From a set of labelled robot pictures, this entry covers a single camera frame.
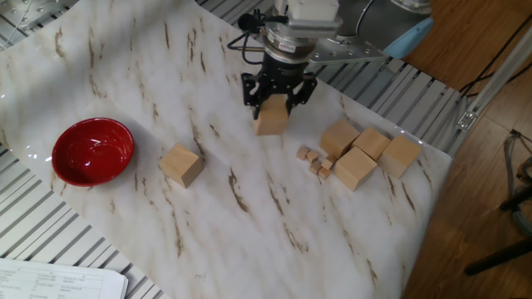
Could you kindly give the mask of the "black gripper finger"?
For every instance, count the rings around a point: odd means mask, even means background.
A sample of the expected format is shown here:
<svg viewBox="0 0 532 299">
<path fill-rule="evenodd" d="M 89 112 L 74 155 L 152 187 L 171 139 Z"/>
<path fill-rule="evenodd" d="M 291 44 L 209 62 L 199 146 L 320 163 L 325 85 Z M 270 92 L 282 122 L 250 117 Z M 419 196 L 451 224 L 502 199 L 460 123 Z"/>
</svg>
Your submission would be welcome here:
<svg viewBox="0 0 532 299">
<path fill-rule="evenodd" d="M 253 110 L 253 119 L 257 120 L 261 105 L 268 97 L 267 77 L 262 72 L 256 75 L 242 73 L 241 81 L 244 104 Z"/>
<path fill-rule="evenodd" d="M 291 111 L 295 106 L 305 105 L 308 102 L 317 83 L 316 75 L 312 72 L 308 72 L 303 74 L 303 80 L 297 92 L 294 92 L 293 88 L 288 90 L 286 108 L 289 114 L 291 114 Z"/>
</svg>

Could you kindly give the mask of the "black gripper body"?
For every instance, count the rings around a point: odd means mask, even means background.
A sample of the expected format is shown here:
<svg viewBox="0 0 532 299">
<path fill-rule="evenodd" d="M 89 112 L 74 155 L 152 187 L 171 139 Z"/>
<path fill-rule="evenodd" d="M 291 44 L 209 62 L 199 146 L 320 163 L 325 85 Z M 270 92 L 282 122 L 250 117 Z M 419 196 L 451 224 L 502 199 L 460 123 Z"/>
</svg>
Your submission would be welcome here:
<svg viewBox="0 0 532 299">
<path fill-rule="evenodd" d="M 295 87 L 303 80 L 303 72 L 308 63 L 285 63 L 278 61 L 269 54 L 264 54 L 263 64 L 258 73 L 258 95 L 270 96 L 273 93 L 284 93 L 287 87 Z"/>
</svg>

